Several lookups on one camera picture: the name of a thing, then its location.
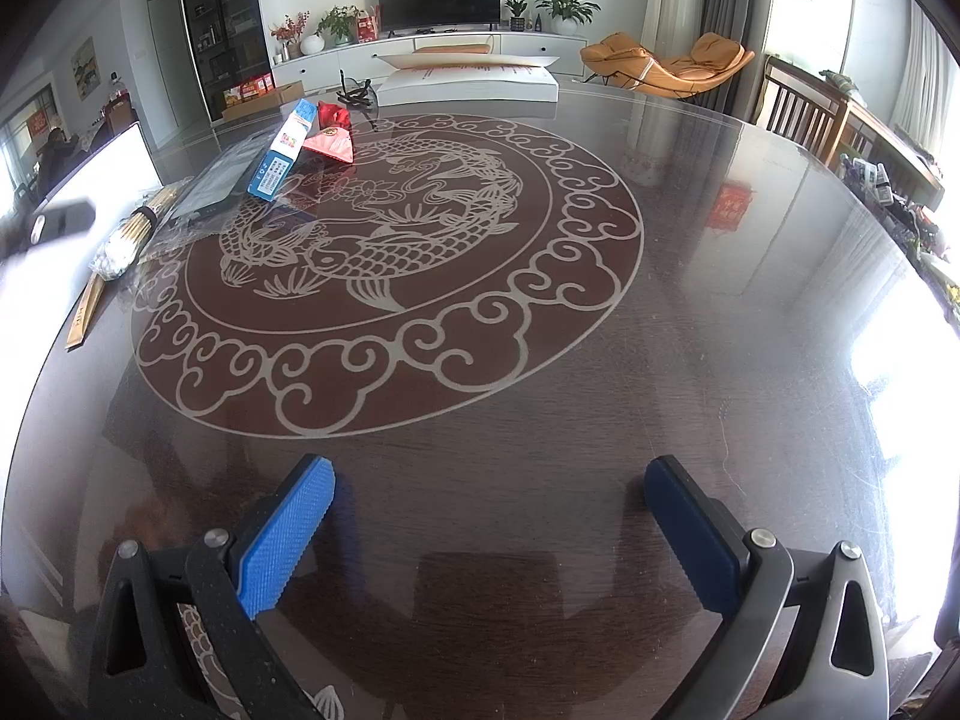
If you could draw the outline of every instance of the wooden railing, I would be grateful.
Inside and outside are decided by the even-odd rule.
[[[831,170],[840,154],[882,162],[900,196],[936,209],[944,187],[896,133],[832,85],[775,56],[767,58],[752,123],[806,148]]]

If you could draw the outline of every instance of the orange lounge chair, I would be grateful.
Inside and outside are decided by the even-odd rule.
[[[580,50],[584,65],[604,84],[664,98],[688,98],[708,92],[735,76],[754,58],[738,42],[708,32],[690,56],[659,61],[625,32],[617,32]]]

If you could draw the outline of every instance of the circular table pattern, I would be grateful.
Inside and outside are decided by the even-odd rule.
[[[269,437],[428,418],[555,360],[629,288],[640,210],[574,143],[450,115],[354,140],[354,165],[301,154],[276,203],[147,265],[137,364],[189,418]]]

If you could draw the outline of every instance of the person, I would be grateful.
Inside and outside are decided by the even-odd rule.
[[[37,175],[37,194],[44,199],[48,191],[64,179],[76,165],[86,158],[86,151],[77,148],[80,138],[69,141],[59,127],[50,130],[47,142],[40,148],[40,172]]]

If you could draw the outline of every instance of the silver screw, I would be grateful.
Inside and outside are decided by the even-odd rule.
[[[770,547],[776,546],[776,536],[766,528],[757,528],[754,531],[750,531],[750,541],[761,549],[770,549]]]
[[[136,555],[136,551],[138,549],[139,547],[137,546],[136,541],[134,541],[132,538],[128,538],[126,541],[120,542],[120,546],[117,547],[117,555],[123,557],[124,559],[128,559],[129,557]]]
[[[852,541],[841,541],[840,552],[848,560],[859,560],[861,557],[863,557],[863,550]]]
[[[214,528],[203,534],[203,543],[215,549],[226,544],[228,538],[230,538],[229,533],[223,528]]]

